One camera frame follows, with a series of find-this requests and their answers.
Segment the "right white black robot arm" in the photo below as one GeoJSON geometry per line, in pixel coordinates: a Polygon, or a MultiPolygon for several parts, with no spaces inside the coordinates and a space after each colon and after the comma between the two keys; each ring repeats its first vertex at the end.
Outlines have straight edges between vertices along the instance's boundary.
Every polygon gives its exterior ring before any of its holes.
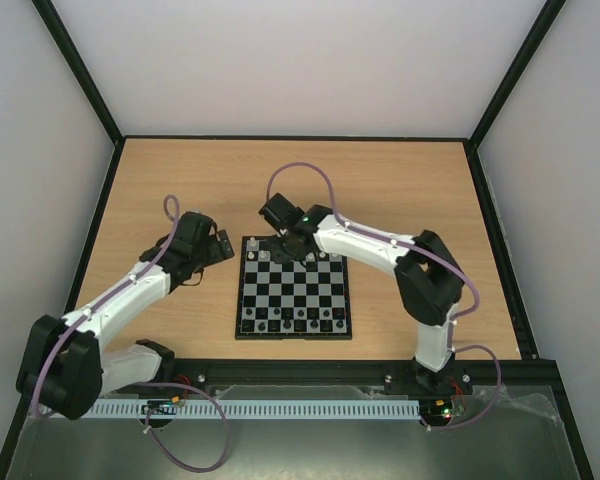
{"type": "Polygon", "coordinates": [[[276,231],[267,238],[276,263],[325,253],[393,276],[405,311],[418,323],[411,366],[414,382],[435,392],[450,381],[453,331],[468,281],[437,234],[389,233],[357,224],[326,206],[304,211],[284,198],[268,201],[259,215],[276,231]]]}

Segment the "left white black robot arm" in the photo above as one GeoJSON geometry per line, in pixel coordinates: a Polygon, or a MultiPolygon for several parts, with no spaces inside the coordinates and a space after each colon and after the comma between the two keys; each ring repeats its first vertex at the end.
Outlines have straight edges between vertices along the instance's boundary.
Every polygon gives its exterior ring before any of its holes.
{"type": "Polygon", "coordinates": [[[167,382],[175,354],[151,340],[116,352],[107,345],[136,316],[205,268],[232,258],[226,231],[201,213],[186,212],[171,232],[143,252],[112,287],[60,318],[44,315],[31,327],[16,389],[34,411],[41,406],[76,420],[95,401],[136,383],[167,382]]]}

